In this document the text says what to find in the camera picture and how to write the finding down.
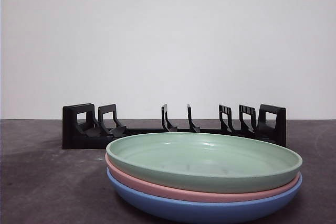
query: blue plate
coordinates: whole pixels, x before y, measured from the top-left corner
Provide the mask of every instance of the blue plate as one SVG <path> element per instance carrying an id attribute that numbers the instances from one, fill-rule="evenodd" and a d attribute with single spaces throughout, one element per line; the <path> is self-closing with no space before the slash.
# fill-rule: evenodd
<path id="1" fill-rule="evenodd" d="M 290 202 L 302 184 L 302 175 L 288 191 L 258 200 L 202 203 L 167 199 L 136 191 L 118 182 L 107 169 L 117 193 L 128 203 L 164 219 L 186 223 L 239 223 L 267 216 Z"/>

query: plate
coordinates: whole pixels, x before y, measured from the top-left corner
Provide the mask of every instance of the plate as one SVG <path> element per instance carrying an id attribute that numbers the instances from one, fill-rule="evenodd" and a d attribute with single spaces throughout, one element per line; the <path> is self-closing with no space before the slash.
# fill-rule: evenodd
<path id="1" fill-rule="evenodd" d="M 251 193 L 294 179 L 295 152 L 249 138 L 205 133 L 153 133 L 111 142 L 106 151 L 119 170 L 166 187 L 207 193 Z"/>
<path id="2" fill-rule="evenodd" d="M 256 193 L 243 193 L 243 194 L 203 193 L 199 191 L 188 191 L 188 190 L 181 190 L 181 189 L 161 186 L 161 185 L 153 184 L 153 183 L 150 183 L 144 180 L 140 180 L 116 168 L 109 161 L 109 156 L 107 154 L 105 154 L 105 160 L 106 160 L 108 169 L 110 173 L 112 174 L 112 176 L 115 179 L 117 179 L 119 182 L 123 183 L 124 185 L 132 189 L 141 191 L 146 194 L 159 196 L 159 197 L 193 201 L 193 202 L 215 203 L 215 202 L 237 202 L 237 201 L 263 199 L 263 198 L 281 194 L 284 191 L 289 190 L 297 183 L 300 177 L 299 174 L 297 174 L 291 182 L 289 182 L 288 184 L 285 184 L 284 186 L 271 189 L 271 190 L 267 190 L 267 191 L 259 191 Z"/>
<path id="3" fill-rule="evenodd" d="M 128 203 L 160 218 L 186 223 L 239 223 L 267 216 L 290 202 L 298 192 L 302 176 L 288 191 L 257 200 L 225 203 L 202 203 L 167 199 L 142 193 L 118 182 L 107 174 L 117 193 Z"/>

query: dish rack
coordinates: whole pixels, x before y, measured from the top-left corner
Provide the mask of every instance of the dish rack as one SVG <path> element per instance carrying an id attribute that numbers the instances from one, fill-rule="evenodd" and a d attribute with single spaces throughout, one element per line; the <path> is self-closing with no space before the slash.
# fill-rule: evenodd
<path id="1" fill-rule="evenodd" d="M 187 105 L 188 129 L 174 126 L 168 119 L 167 104 L 161 107 L 162 128 L 130 128 L 123 125 L 117 118 L 117 106 L 115 104 L 98 107 L 98 121 L 95 116 L 95 105 L 84 103 L 63 107 L 62 120 L 62 148 L 63 149 L 105 149 L 106 146 L 121 137 L 161 132 L 196 132 L 212 133 L 221 135 L 233 135 L 257 139 L 286 147 L 286 108 L 262 104 L 259 108 L 258 121 L 256 120 L 255 108 L 239 105 L 240 128 L 234 128 L 232 111 L 230 107 L 219 105 L 220 129 L 204 129 L 196 126 L 192 119 L 192 110 Z M 114 128 L 108 128 L 104 123 L 103 115 L 112 112 L 115 122 Z M 275 114 L 275 126 L 266 123 L 266 112 Z M 85 122 L 77 119 L 78 114 L 86 114 Z M 243 115 L 250 116 L 251 127 L 246 123 Z"/>

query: white wall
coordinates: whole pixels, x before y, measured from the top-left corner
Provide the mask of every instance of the white wall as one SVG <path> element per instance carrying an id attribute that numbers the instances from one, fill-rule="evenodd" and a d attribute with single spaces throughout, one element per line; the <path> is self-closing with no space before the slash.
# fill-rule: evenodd
<path id="1" fill-rule="evenodd" d="M 2 118 L 217 118 L 219 103 L 336 119 L 336 0 L 2 0 Z"/>

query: dark gray countertop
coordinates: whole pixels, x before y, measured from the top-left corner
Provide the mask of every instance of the dark gray countertop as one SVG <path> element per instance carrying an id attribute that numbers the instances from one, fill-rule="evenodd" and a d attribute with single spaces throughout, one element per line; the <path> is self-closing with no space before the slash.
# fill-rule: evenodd
<path id="1" fill-rule="evenodd" d="M 187 127 L 186 120 L 171 121 Z M 219 127 L 218 120 L 194 121 Z M 173 223 L 114 192 L 104 150 L 62 150 L 61 139 L 61 120 L 1 120 L 1 223 Z M 336 223 L 336 120 L 287 121 L 287 145 L 303 158 L 302 187 L 285 208 L 249 223 Z"/>

